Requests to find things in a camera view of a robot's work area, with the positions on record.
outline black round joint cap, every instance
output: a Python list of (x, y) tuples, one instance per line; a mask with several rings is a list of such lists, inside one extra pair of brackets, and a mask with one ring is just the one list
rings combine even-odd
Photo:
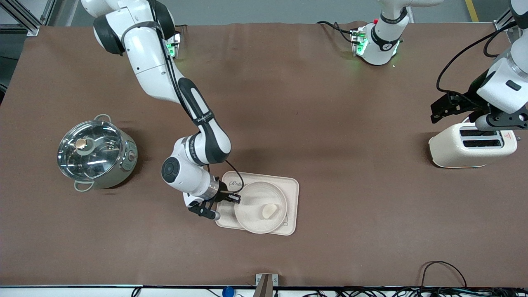
[(178, 162), (176, 158), (170, 157), (167, 160), (165, 160), (165, 162), (163, 162), (162, 177), (166, 182), (168, 183), (174, 182), (179, 172), (180, 172), (180, 163)]

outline pot lid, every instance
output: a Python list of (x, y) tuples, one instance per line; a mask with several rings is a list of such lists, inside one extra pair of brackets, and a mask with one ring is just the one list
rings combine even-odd
[(95, 179), (119, 161), (124, 147), (121, 139), (112, 123), (104, 120), (81, 123), (66, 133), (59, 145), (59, 168), (75, 180)]

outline table top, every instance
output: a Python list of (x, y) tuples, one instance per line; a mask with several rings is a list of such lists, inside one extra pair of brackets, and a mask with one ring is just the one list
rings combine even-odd
[[(296, 231), (277, 236), (190, 213), (159, 175), (174, 142), (196, 132), (182, 108), (147, 96), (92, 28), (42, 27), (0, 108), (0, 283), (246, 284), (273, 272), (281, 285), (416, 285), (424, 263), (444, 260), (470, 286), (524, 286), (526, 146), (467, 170), (435, 167), (427, 149), (465, 116), (431, 124), (439, 71), (492, 31), (410, 24), (398, 54), (375, 67), (321, 25), (185, 28), (177, 65), (231, 138), (229, 160), (300, 184)], [(490, 63), (476, 47), (442, 85), (465, 91)], [(138, 165), (119, 187), (77, 193), (56, 150), (101, 113), (135, 140)], [(426, 285), (461, 282), (432, 266)]]

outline cooking pot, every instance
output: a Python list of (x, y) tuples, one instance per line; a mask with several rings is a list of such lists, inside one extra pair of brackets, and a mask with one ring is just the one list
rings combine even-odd
[(66, 133), (57, 156), (61, 172), (74, 180), (73, 187), (79, 192), (120, 184), (132, 173), (136, 162), (137, 148), (132, 137), (105, 114)]

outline pot control panel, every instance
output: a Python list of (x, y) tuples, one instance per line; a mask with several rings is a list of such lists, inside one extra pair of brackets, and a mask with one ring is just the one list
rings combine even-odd
[(125, 141), (126, 149), (125, 155), (119, 164), (125, 171), (130, 171), (134, 168), (137, 161), (137, 148), (136, 144), (131, 141)]

